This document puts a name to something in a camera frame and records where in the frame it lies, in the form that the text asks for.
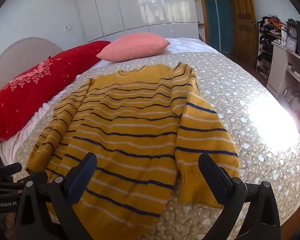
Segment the tv stand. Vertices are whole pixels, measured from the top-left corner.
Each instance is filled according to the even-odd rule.
[[[300,78],[288,68],[288,63],[291,63],[293,67],[300,68],[300,56],[274,42],[272,44],[274,46],[273,58],[266,88],[291,115],[300,133],[300,120],[283,97],[283,93],[288,87],[300,87]]]

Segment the metal screw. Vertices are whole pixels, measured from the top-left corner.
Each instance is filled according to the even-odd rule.
[[[63,177],[56,177],[54,180],[56,183],[61,183],[63,181]]]
[[[265,187],[270,187],[270,182],[267,181],[267,180],[265,180],[265,181],[263,182],[263,185],[264,185]]]
[[[26,184],[27,187],[31,187],[32,185],[33,185],[32,181],[28,181],[27,184]]]
[[[235,184],[240,184],[241,183],[241,179],[239,179],[238,177],[234,177],[232,180]]]

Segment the white wardrobe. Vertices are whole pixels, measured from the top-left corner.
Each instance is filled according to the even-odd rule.
[[[76,0],[87,42],[132,32],[198,39],[194,0]]]

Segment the curved headboard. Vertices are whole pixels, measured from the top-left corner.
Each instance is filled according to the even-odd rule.
[[[13,78],[62,52],[56,44],[42,38],[30,37],[15,42],[0,55],[0,89]]]

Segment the sweater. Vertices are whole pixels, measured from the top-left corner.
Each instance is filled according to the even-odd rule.
[[[163,212],[178,173],[182,203],[220,207],[199,171],[202,153],[231,177],[239,171],[229,133],[184,63],[89,79],[56,106],[26,170],[44,170],[52,181],[88,152],[97,157],[96,170],[72,208],[99,240],[144,235]]]

